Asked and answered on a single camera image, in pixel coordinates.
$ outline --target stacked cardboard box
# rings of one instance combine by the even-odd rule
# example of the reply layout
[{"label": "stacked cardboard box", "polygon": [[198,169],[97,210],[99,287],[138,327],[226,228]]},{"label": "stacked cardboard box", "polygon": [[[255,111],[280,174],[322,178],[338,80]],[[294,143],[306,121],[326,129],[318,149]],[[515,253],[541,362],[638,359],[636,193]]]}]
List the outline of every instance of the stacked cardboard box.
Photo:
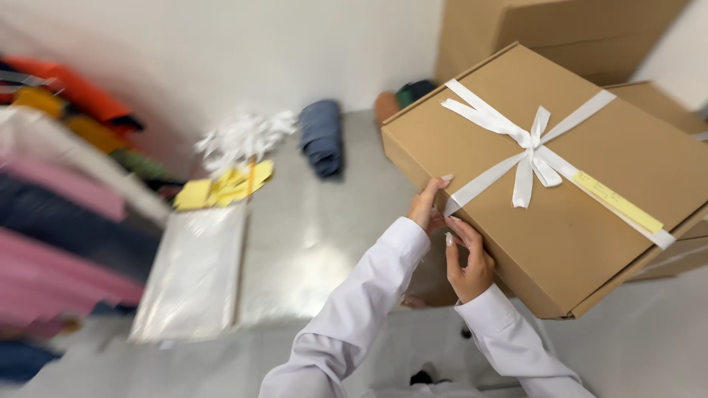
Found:
[{"label": "stacked cardboard box", "polygon": [[[600,91],[518,44],[458,80],[526,130],[539,106],[551,113],[550,130]],[[490,167],[523,153],[510,137],[444,108],[440,102],[448,98],[464,102],[442,86],[382,128],[387,156],[419,188],[431,176],[455,175],[440,193],[438,208]],[[674,237],[708,215],[708,146],[621,98],[546,146],[656,218]],[[565,178],[553,188],[534,178],[529,208],[514,208],[514,180],[507,172],[455,215],[483,235],[499,278],[537,317],[581,316],[662,253]]]},{"label": "stacked cardboard box", "polygon": [[[647,81],[605,88],[689,135],[708,131],[708,123]],[[708,265],[708,220],[703,219],[678,237],[678,241],[672,247],[659,254],[632,280],[667,278],[705,265]]]},{"label": "stacked cardboard box", "polygon": [[519,41],[598,85],[628,80],[687,0],[447,0],[436,79]]}]

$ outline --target shirt cuff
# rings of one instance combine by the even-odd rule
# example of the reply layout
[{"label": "shirt cuff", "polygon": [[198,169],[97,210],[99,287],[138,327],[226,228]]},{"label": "shirt cuff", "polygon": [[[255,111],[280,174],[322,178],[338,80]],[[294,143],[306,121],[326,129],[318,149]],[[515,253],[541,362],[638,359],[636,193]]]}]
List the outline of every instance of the shirt cuff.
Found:
[{"label": "shirt cuff", "polygon": [[405,217],[399,217],[379,240],[397,249],[414,264],[420,263],[430,250],[430,239],[423,228]]},{"label": "shirt cuff", "polygon": [[495,283],[467,304],[456,305],[455,311],[477,336],[498,331],[519,315]]}]

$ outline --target white sleeve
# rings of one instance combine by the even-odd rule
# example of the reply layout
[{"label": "white sleeve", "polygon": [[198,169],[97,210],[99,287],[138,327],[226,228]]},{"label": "white sleeve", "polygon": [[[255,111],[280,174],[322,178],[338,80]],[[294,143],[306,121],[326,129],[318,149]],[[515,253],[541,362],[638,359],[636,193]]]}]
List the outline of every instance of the white sleeve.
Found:
[{"label": "white sleeve", "polygon": [[263,378],[259,397],[346,397],[341,380],[361,364],[429,248],[415,222],[394,222],[297,334],[288,362]]},{"label": "white sleeve", "polygon": [[494,370],[518,377],[529,398],[594,397],[575,372],[546,352],[536,331],[497,285],[455,309]]}]

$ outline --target metal table surface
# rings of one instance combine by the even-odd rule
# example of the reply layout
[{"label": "metal table surface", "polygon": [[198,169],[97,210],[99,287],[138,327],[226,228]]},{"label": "metal table surface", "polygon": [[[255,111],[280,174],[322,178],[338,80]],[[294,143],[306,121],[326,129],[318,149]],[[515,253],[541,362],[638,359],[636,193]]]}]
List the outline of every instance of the metal table surface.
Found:
[{"label": "metal table surface", "polygon": [[[312,318],[388,226],[407,213],[416,188],[386,158],[370,111],[343,118],[343,173],[318,178],[288,137],[270,154],[272,180],[253,194],[241,262],[236,327]],[[443,232],[409,292],[432,305],[455,301],[445,277]]]}]

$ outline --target hand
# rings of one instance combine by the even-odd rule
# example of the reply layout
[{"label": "hand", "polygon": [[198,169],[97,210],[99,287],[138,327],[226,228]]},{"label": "hand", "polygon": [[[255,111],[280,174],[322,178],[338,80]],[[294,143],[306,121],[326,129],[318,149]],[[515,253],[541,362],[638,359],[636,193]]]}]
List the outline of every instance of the hand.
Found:
[{"label": "hand", "polygon": [[[494,259],[482,248],[482,236],[466,222],[457,217],[446,217],[445,224],[459,235],[457,238],[449,232],[445,234],[447,280],[457,293],[457,298],[462,304],[467,304],[493,283]],[[465,268],[459,266],[456,243],[469,249]]]},{"label": "hand", "polygon": [[436,209],[433,209],[433,199],[438,189],[447,188],[452,180],[452,174],[439,178],[432,178],[422,193],[415,195],[411,201],[411,208],[407,217],[423,228],[423,231],[430,236],[430,233],[445,226],[445,219]]}]

